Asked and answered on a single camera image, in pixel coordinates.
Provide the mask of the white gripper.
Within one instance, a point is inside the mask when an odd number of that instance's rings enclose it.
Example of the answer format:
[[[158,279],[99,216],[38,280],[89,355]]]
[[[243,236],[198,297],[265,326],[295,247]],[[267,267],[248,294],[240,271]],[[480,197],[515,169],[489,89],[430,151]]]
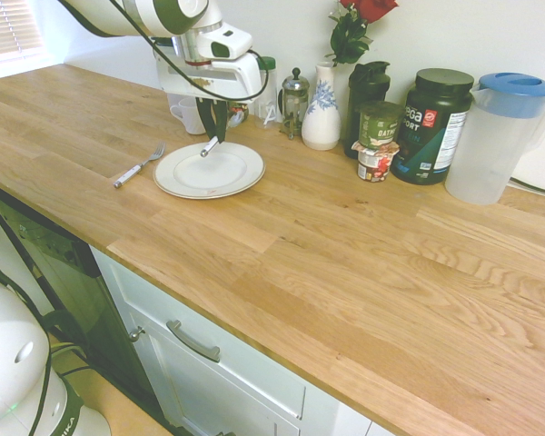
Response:
[[[225,140],[228,123],[228,108],[225,101],[213,101],[210,91],[218,94],[219,100],[252,101],[262,90],[262,79],[257,58],[244,54],[232,61],[212,60],[210,64],[192,66],[175,54],[165,56],[203,90],[192,86],[182,75],[158,54],[155,55],[158,78],[162,89],[168,94],[202,97],[196,99],[196,107],[209,139]]]

